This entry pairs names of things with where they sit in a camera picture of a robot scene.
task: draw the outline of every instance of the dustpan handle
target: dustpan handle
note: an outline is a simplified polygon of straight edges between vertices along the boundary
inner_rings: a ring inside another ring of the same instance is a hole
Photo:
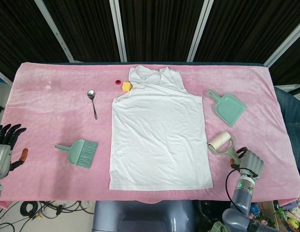
[[[213,91],[212,89],[208,89],[208,94],[210,96],[212,96],[212,98],[215,99],[217,102],[219,100],[221,100],[221,97],[215,91]]]
[[[68,146],[62,146],[62,145],[59,145],[59,144],[55,144],[54,147],[57,148],[57,149],[63,150],[63,151],[68,151],[68,152],[69,152],[70,149],[71,149],[71,148],[68,147]]]

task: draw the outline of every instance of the metal spoon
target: metal spoon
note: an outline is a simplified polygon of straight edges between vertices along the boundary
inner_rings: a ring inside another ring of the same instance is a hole
[[[89,90],[89,91],[88,91],[88,97],[92,100],[93,110],[94,110],[94,116],[95,116],[95,119],[97,120],[97,114],[96,114],[96,110],[95,110],[94,102],[93,102],[93,99],[94,99],[94,97],[95,97],[95,92],[94,92],[94,90]]]

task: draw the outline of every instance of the pink blanket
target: pink blanket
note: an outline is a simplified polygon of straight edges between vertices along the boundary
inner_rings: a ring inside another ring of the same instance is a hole
[[[24,63],[6,106],[3,124],[27,127],[14,148],[12,161],[23,148],[28,159],[3,179],[1,201],[33,200],[228,200],[225,178],[231,171],[228,156],[208,152],[213,188],[186,191],[109,190],[111,144],[111,103],[124,92],[115,81],[128,80],[130,67],[137,65],[45,65]],[[165,65],[145,65],[156,69]],[[175,66],[189,93],[202,96],[207,139],[222,131],[236,139],[236,149],[248,147],[265,162],[256,182],[253,201],[282,199],[288,203],[300,194],[300,178],[289,137],[267,68],[256,66]],[[246,111],[230,128],[213,112],[215,101],[207,94],[234,94],[247,105]],[[98,120],[87,91],[97,93]],[[67,153],[54,144],[71,145],[75,140],[98,141],[90,169],[70,165]],[[238,173],[228,182],[233,193]]]

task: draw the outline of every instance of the lint roller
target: lint roller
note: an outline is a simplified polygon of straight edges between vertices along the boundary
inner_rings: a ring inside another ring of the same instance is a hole
[[[217,152],[217,150],[228,141],[231,141],[232,145],[222,153]],[[228,154],[234,160],[234,164],[240,164],[240,159],[234,152],[234,144],[234,138],[227,131],[224,131],[208,143],[208,148],[215,155]]]

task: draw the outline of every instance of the yellow block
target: yellow block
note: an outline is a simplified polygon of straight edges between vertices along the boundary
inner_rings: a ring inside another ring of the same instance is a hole
[[[122,90],[125,92],[130,91],[131,90],[131,82],[124,81],[123,85],[122,85]]]

